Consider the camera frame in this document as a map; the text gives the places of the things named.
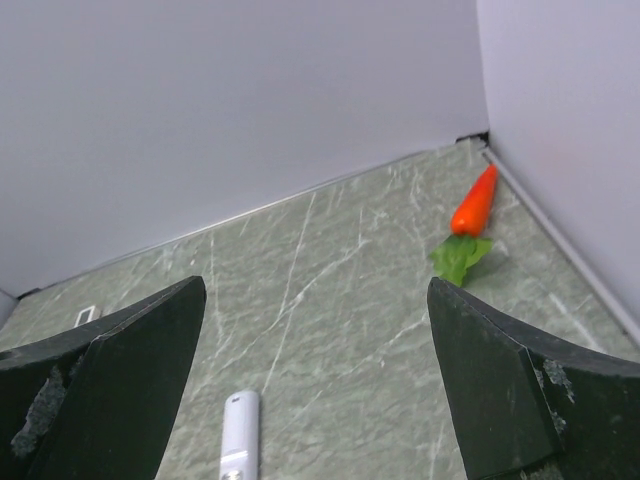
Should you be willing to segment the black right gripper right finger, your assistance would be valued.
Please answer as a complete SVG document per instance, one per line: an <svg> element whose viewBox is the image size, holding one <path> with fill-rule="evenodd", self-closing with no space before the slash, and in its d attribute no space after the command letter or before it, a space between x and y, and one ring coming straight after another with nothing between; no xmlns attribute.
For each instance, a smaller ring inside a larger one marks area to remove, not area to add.
<svg viewBox="0 0 640 480"><path fill-rule="evenodd" d="M638 363L551 335L438 277L427 303L468 478L638 478Z"/></svg>

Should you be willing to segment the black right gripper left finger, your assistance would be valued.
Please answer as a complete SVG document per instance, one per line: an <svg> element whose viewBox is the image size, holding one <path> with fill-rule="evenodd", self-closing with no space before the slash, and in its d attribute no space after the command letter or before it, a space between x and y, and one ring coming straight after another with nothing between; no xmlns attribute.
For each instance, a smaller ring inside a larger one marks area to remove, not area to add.
<svg viewBox="0 0 640 480"><path fill-rule="evenodd" d="M2 351L2 478L155 478L205 305L204 280L191 276L93 322Z"/></svg>

